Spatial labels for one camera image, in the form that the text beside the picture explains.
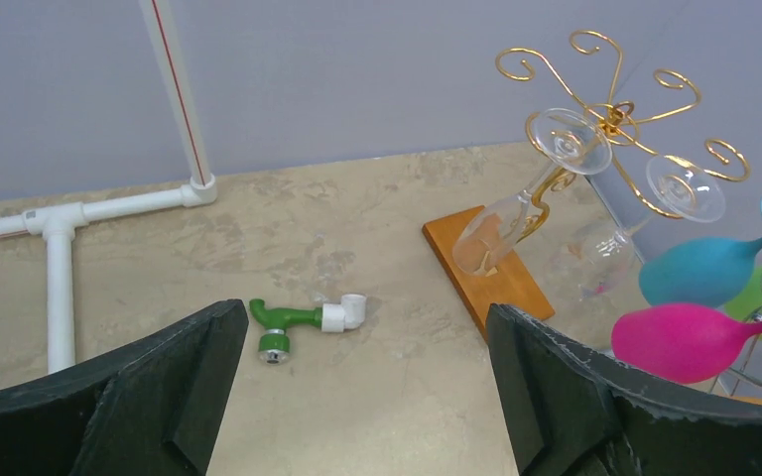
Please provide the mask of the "white PVC pipe frame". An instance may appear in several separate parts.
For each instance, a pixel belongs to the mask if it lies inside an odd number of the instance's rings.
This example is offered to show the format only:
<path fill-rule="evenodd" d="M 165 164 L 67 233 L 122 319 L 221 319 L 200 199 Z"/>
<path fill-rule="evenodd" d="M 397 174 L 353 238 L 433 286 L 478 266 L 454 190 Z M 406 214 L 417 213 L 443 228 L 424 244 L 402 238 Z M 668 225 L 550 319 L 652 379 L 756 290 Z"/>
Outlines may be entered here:
<path fill-rule="evenodd" d="M 218 197 L 195 110 L 184 52 L 169 1 L 141 1 L 173 116 L 189 163 L 190 179 L 176 188 L 89 203 L 71 202 L 32 208 L 0 218 L 0 239 L 41 236 L 46 243 L 47 371 L 75 365 L 72 241 L 78 229 L 94 222 L 178 207 L 211 204 Z"/>

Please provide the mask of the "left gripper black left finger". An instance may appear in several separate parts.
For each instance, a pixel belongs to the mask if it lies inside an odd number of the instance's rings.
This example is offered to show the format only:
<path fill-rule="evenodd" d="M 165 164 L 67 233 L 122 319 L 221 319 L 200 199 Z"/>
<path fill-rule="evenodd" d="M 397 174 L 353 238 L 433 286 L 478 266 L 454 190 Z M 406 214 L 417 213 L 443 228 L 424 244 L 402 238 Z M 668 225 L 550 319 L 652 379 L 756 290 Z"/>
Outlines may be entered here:
<path fill-rule="evenodd" d="M 239 299 L 0 390 L 0 475 L 202 475 L 248 329 Z"/>

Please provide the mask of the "wooden rack base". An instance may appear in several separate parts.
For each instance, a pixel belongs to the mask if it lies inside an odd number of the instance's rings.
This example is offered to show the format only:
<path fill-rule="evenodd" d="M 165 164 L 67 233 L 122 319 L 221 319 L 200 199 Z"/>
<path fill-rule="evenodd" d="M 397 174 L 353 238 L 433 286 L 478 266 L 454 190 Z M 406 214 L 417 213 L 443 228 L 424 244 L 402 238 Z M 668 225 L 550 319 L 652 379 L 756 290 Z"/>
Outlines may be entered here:
<path fill-rule="evenodd" d="M 540 320 L 554 316 L 556 311 L 515 252 L 508 252 L 500 260 L 493 258 L 489 247 L 498 243 L 497 217 L 486 218 L 471 235 L 463 235 L 483 209 L 476 206 L 429 221 L 422 232 L 487 340 L 487 314 L 494 303 L 515 305 Z"/>

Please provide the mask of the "clear wine glass left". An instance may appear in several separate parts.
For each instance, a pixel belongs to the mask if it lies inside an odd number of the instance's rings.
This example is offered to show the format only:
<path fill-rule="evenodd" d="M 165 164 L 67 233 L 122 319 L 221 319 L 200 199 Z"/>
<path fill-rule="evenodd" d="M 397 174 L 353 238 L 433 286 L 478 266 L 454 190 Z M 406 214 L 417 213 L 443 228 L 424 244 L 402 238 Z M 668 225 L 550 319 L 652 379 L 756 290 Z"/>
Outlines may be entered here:
<path fill-rule="evenodd" d="M 512 251 L 548 219 L 546 192 L 563 190 L 580 176 L 599 174 L 612 162 L 611 144 L 603 130 L 572 110 L 535 112 L 526 120 L 525 131 L 535 151 L 545 158 L 541 170 L 520 191 L 486 206 L 463 232 L 469 236 L 486 218 L 497 217 L 498 243 L 489 247 L 495 260 Z"/>

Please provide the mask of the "pink wine glass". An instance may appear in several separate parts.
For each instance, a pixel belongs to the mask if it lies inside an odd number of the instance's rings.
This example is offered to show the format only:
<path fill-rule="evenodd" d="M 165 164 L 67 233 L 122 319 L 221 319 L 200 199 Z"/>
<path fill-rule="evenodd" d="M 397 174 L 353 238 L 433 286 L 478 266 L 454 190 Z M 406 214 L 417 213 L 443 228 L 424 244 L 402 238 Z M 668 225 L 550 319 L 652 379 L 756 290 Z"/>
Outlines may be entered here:
<path fill-rule="evenodd" d="M 704 305 L 679 302 L 622 315 L 610 340 L 617 359 L 691 384 L 729 369 L 746 341 L 760 334 L 762 321 L 745 323 Z"/>

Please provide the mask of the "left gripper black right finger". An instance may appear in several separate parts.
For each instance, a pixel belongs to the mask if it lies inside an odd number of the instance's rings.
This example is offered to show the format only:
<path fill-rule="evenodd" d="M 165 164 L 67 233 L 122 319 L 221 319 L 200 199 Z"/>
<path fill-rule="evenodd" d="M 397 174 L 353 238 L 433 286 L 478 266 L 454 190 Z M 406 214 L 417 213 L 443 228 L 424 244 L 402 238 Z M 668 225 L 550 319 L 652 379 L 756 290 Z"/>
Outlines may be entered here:
<path fill-rule="evenodd" d="M 762 475 L 762 406 L 652 376 L 509 304 L 488 347 L 522 475 Z"/>

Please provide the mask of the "blue wine glass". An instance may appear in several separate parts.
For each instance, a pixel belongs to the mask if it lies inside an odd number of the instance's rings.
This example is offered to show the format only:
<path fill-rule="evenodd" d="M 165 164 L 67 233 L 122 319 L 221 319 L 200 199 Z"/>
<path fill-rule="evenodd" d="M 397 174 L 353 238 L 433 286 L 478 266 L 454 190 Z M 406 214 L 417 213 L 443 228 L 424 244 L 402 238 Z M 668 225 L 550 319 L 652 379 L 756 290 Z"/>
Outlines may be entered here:
<path fill-rule="evenodd" d="M 638 276 L 639 290 L 650 305 L 684 302 L 719 307 L 743 291 L 761 251 L 762 237 L 689 240 L 645 263 Z"/>

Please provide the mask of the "clear wine glass right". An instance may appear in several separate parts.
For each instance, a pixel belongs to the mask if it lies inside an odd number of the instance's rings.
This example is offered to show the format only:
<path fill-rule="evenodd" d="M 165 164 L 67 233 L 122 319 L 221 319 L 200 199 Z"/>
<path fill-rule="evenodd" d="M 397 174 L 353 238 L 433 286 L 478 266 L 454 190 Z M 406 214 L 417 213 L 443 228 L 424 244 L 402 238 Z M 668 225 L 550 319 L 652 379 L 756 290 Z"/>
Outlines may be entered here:
<path fill-rule="evenodd" d="M 672 155 L 651 159 L 645 169 L 661 210 L 696 223 L 718 220 L 725 211 L 719 182 L 707 170 Z M 581 300 L 597 298 L 620 285 L 637 260 L 633 235 L 649 222 L 648 216 L 623 227 L 597 221 L 575 231 L 559 251 Z"/>

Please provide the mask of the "green faucet with white elbow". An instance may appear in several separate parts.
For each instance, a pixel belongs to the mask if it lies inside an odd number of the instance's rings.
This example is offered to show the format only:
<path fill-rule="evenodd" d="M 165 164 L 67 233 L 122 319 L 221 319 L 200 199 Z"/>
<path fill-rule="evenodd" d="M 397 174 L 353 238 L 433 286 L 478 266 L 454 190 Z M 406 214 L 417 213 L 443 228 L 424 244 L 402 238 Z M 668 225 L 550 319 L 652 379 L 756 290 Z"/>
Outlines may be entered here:
<path fill-rule="evenodd" d="M 289 359 L 291 341 L 288 330 L 309 325 L 323 333 L 343 333 L 360 327 L 366 317 L 367 296 L 343 295 L 339 303 L 324 303 L 313 309 L 288 307 L 268 308 L 260 298 L 248 302 L 252 317 L 263 328 L 259 339 L 260 359 L 269 365 L 279 365 Z"/>

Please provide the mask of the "clear wine glass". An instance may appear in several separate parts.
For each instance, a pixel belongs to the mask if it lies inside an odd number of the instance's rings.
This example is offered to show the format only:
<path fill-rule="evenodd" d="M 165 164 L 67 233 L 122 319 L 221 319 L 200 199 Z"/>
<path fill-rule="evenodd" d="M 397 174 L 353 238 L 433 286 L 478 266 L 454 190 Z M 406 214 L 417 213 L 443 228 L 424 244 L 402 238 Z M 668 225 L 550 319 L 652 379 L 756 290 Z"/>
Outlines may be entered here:
<path fill-rule="evenodd" d="M 672 155 L 651 159 L 645 169 L 661 210 L 696 223 L 718 220 L 725 211 L 719 182 L 707 170 Z M 559 251 L 581 300 L 597 298 L 620 285 L 637 260 L 633 235 L 649 222 L 648 216 L 623 227 L 597 221 L 575 231 Z"/>
<path fill-rule="evenodd" d="M 548 219 L 546 192 L 563 190 L 580 176 L 599 174 L 612 162 L 611 144 L 603 130 L 572 110 L 535 112 L 526 120 L 525 131 L 535 151 L 545 158 L 541 170 L 520 191 L 486 206 L 463 232 L 469 236 L 486 218 L 497 217 L 498 243 L 489 247 L 495 260 L 512 251 Z"/>

